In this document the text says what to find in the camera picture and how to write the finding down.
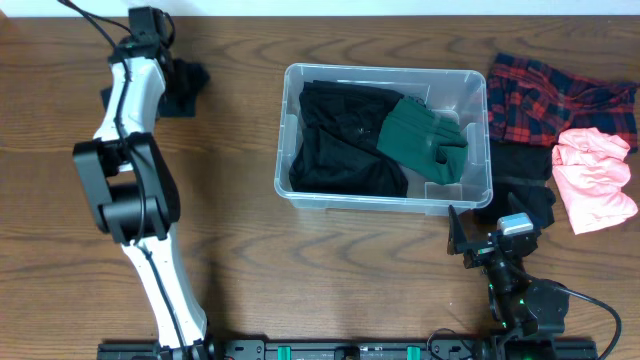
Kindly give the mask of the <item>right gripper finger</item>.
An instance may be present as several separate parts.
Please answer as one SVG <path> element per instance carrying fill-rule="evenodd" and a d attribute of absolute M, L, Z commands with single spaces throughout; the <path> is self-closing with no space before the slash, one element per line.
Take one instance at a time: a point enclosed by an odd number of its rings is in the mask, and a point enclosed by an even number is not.
<path fill-rule="evenodd" d="M 507 200 L 511 210 L 510 215 L 526 213 L 534 224 L 534 230 L 541 229 L 539 219 L 513 193 L 508 194 Z"/>
<path fill-rule="evenodd" d="M 469 243 L 459 216 L 452 205 L 448 207 L 448 218 L 449 236 L 447 242 L 447 253 L 449 255 L 463 254 L 468 250 Z"/>

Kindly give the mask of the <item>small black garment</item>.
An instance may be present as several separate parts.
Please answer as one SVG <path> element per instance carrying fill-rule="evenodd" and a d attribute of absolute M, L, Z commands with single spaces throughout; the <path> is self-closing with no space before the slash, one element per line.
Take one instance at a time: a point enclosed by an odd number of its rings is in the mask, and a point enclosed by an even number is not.
<path fill-rule="evenodd" d="M 168 65 L 164 69 L 159 60 L 144 56 L 111 63 L 113 85 L 100 93 L 106 114 L 114 117 L 123 97 L 122 122 L 150 128 L 157 117 L 194 117 L 195 99 L 209 75 L 198 63 L 177 59 Z"/>

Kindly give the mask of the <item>dark green garment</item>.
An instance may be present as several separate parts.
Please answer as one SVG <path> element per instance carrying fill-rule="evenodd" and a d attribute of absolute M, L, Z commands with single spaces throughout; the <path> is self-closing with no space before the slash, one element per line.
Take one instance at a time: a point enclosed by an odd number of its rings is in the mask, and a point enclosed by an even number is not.
<path fill-rule="evenodd" d="M 468 141 L 459 124 L 411 98 L 401 98 L 386 116 L 376 149 L 439 185 L 460 181 Z"/>

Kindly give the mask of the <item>large black garment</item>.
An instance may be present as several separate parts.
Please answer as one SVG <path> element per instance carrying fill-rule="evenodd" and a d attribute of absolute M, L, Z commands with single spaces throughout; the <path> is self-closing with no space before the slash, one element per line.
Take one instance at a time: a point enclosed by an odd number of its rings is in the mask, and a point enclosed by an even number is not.
<path fill-rule="evenodd" d="M 404 197 L 408 180 L 377 149 L 386 116 L 403 95 L 314 80 L 299 95 L 302 145 L 289 170 L 296 192 Z"/>

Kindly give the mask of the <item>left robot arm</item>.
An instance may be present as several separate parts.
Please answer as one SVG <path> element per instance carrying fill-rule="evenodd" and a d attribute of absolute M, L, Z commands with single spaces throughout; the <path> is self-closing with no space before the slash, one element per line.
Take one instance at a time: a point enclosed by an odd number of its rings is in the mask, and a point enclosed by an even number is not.
<path fill-rule="evenodd" d="M 113 42 L 106 113 L 73 161 L 96 226 L 134 265 L 158 326 L 154 343 L 103 343 L 100 359 L 212 359 L 208 320 L 195 298 L 177 242 L 177 185 L 154 138 L 159 118 L 193 117 L 209 80 L 202 65 L 175 59 L 171 16 L 155 7 L 128 11 L 127 35 Z"/>

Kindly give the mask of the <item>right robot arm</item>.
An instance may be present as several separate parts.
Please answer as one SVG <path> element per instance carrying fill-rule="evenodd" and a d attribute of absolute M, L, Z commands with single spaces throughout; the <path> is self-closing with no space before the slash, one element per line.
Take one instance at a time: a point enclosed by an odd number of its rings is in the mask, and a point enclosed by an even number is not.
<path fill-rule="evenodd" d="M 525 271 L 523 260 L 538 248 L 541 231 L 519 200 L 509 196 L 508 201 L 514 213 L 499 218 L 484 241 L 469 241 L 455 209 L 448 208 L 447 253 L 461 254 L 467 269 L 483 270 L 492 316 L 503 327 L 476 342 L 471 357 L 559 359 L 555 337 L 565 330 L 569 296 Z"/>

